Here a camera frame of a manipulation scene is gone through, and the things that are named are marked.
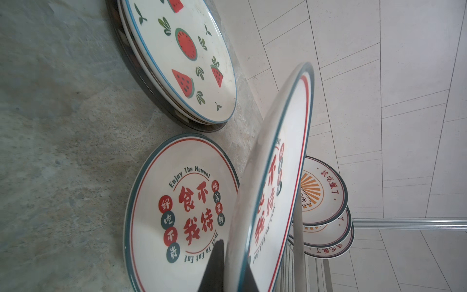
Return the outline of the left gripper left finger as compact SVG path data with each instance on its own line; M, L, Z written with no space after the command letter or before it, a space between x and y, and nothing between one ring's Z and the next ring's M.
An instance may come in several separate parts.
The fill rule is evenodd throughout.
M199 292L223 292L225 269L225 243L219 240L214 244L212 254L206 266L198 288Z

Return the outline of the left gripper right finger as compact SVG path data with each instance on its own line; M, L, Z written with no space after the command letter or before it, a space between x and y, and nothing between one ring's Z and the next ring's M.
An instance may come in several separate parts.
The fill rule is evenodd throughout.
M242 283L242 292L259 292L249 264L246 264Z

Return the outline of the white red rim plate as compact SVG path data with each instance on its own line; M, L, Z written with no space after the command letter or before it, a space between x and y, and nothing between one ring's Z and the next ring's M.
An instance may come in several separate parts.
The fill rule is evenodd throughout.
M275 286L306 154L314 70L301 63L278 92L249 155L226 247L224 290L239 292L252 272L260 292Z

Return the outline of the white plate fruit pattern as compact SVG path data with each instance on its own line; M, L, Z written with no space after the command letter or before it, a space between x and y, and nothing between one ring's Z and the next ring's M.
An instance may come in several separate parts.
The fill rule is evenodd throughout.
M226 123L237 85L225 39L205 1L118 1L138 63L176 111L203 125Z

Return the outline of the dark striped rim plate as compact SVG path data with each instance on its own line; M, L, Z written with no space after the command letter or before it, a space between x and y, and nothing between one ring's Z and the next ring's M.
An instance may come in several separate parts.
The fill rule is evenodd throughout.
M133 79L138 84L139 89L144 93L143 100L150 102L150 108L153 110L159 110L163 115L171 120L171 123L183 128L184 130L197 131L201 133L215 133L224 128L227 124L226 122L206 125L187 119L165 100L157 88L152 84L150 79L146 76L146 73L144 73L130 46L130 42L124 32L124 25L120 19L118 2L115 0L106 0L105 3L113 30L114 42L119 48L120 56Z

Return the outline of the brown patterned plate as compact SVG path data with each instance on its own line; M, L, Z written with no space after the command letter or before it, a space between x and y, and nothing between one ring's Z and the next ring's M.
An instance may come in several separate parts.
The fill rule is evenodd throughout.
M339 244L349 235L352 226L350 209L335 221L322 226L303 226L304 245L312 248L329 248Z

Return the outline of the white red patterned plate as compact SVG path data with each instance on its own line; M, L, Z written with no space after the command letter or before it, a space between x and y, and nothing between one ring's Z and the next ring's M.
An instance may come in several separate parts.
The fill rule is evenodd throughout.
M306 156L300 179L302 220L306 227L328 225L337 220L348 205L343 178L327 163Z

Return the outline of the right aluminium corner profile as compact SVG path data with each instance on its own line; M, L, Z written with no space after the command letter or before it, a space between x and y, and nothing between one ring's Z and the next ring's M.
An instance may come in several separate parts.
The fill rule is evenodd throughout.
M466 231L467 219L353 219L356 229Z

